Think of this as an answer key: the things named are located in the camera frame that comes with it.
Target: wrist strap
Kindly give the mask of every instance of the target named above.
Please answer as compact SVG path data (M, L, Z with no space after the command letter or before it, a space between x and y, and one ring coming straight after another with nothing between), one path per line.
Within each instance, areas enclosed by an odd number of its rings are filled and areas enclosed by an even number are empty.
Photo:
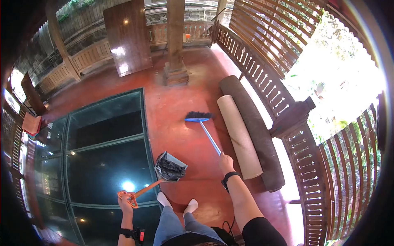
M119 233L125 235L126 238L137 239L140 245L142 245L144 242L144 235L145 235L144 229L137 228L136 230L130 230L130 229L121 228Z
M229 179L231 176L234 176L234 175L238 175L238 176L241 177L241 175L240 175L238 172L229 172L229 173L227 173L227 174L224 176L224 179L221 181L223 187L227 190L228 193L230 193L230 192L229 192L229 189L228 189L228 187L227 187L227 181L228 181L228 179Z

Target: broom bristles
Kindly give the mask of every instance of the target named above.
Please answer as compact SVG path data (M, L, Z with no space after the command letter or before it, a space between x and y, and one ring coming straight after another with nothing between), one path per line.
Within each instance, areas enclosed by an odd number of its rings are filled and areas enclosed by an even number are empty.
M211 119L213 117L213 114L211 113L202 113L202 112L196 112L196 111L191 111L186 115L186 119L190 118L208 118Z

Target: orange dustpan handle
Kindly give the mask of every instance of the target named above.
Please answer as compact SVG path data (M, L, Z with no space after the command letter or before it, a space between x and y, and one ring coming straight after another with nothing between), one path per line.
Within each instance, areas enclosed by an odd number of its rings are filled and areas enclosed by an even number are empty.
M138 208L138 204L137 204L136 198L139 197L140 195L144 194L145 192L149 191L150 189L152 189L156 185L160 184L162 181L164 181L164 179L159 179L158 181L154 182L153 184L149 185L148 187L145 187L145 188L137 191L134 194L130 194L130 193L127 193L125 191L119 191L118 192L118 197L120 199L122 199L122 196L128 196L129 197L128 204L132 208L137 209Z

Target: black wristband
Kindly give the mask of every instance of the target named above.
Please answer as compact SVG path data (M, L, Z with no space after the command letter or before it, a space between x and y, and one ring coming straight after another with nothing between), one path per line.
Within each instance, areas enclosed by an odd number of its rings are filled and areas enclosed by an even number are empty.
M237 172L229 172L229 173L227 173L227 174L224 176L224 179L223 179L222 181L220 181L220 182L222 183L223 187L227 190L228 193L230 193L230 192L229 192L229 189L228 189L228 187L227 187L227 181L228 181L228 179L229 179L231 176L234 176L234 175L238 175L238 176L241 177L241 175L240 175L239 173L237 173Z
M139 238L138 231L136 230L121 228L119 233L125 235L126 238L133 238L133 239Z

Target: blue broom handle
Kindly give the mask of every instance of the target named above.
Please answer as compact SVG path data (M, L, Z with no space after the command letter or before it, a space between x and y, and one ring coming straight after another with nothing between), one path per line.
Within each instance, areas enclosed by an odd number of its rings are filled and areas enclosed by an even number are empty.
M208 138L209 138L209 141L211 141L211 144L214 146L214 148L215 148L217 154L220 156L220 155L221 155L221 151L220 151L219 147L216 145L214 139L211 137L211 135L209 134L208 130L205 128L205 126L204 126L204 124L203 124L202 121L200 121L200 125L203 127L203 129L204 129L206 135L207 135Z

